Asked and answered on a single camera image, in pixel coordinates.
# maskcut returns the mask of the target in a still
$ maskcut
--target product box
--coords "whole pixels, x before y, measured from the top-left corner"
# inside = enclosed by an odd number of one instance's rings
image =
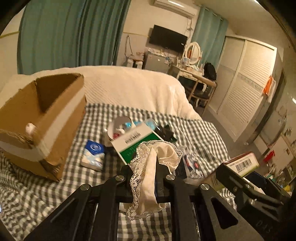
[[[120,158],[127,165],[135,157],[136,149],[141,142],[151,140],[162,140],[151,128],[145,123],[132,128],[122,136],[119,136],[111,143],[117,151]]]
[[[84,115],[83,81],[76,73],[38,78],[0,107],[0,148],[12,163],[51,180],[61,179]]]
[[[248,175],[249,173],[254,171],[257,167],[259,167],[259,163],[253,152],[248,152],[246,154],[242,154],[237,157],[234,157],[224,162],[222,165],[228,166],[231,170],[233,170],[235,173],[237,173],[241,177]],[[222,188],[224,188],[224,186],[216,178],[215,171],[210,176],[208,176],[204,181],[202,181],[202,183],[209,184],[216,191],[219,191]]]
[[[80,164],[95,171],[102,170],[105,158],[104,151],[105,148],[102,144],[87,140]]]

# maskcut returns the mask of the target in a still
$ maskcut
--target ceiling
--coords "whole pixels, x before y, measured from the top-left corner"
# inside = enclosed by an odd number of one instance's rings
[[[271,44],[280,51],[290,43],[276,20],[254,0],[194,0],[197,5],[213,9],[227,19],[237,35]]]

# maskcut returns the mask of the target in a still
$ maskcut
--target gray checkered bedsheet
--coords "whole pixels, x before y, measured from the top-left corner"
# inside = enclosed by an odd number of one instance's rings
[[[153,118],[162,126],[169,124],[178,139],[177,147],[187,147],[198,154],[205,177],[229,159],[225,144],[211,123],[128,107],[88,104],[60,182],[52,182],[20,169],[0,151],[0,218],[16,240],[23,240],[81,184],[95,186],[120,172],[123,163],[115,154],[105,156],[101,172],[80,166],[80,160],[86,141],[90,139],[102,143],[103,129],[114,117],[122,115],[134,121]],[[220,194],[234,207],[233,196],[228,190],[224,189]],[[170,215],[169,205],[149,218],[135,221],[129,221],[120,211],[118,240],[171,240]]]

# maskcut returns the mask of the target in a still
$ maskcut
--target metal bolt head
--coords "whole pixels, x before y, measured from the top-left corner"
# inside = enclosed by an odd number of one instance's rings
[[[251,205],[255,204],[255,202],[256,202],[256,200],[254,200],[254,199],[252,199],[252,198],[249,198],[249,203],[250,203]]]
[[[116,179],[116,181],[123,181],[124,180],[124,176],[123,175],[117,175],[116,177],[115,177],[115,179]]]
[[[209,186],[208,184],[206,184],[206,183],[202,183],[202,184],[200,184],[200,188],[201,188],[202,190],[207,191],[207,190],[210,189],[210,186]]]
[[[89,190],[90,187],[91,187],[91,186],[88,185],[88,184],[82,184],[82,185],[80,186],[80,189],[81,189],[82,191],[86,191],[86,190]]]
[[[165,178],[169,181],[175,180],[175,176],[171,174],[167,175]]]

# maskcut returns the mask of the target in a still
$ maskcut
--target tissue pack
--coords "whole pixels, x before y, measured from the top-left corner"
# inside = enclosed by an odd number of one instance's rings
[[[102,170],[104,157],[104,146],[100,143],[88,140],[84,148],[81,165],[96,171]]]

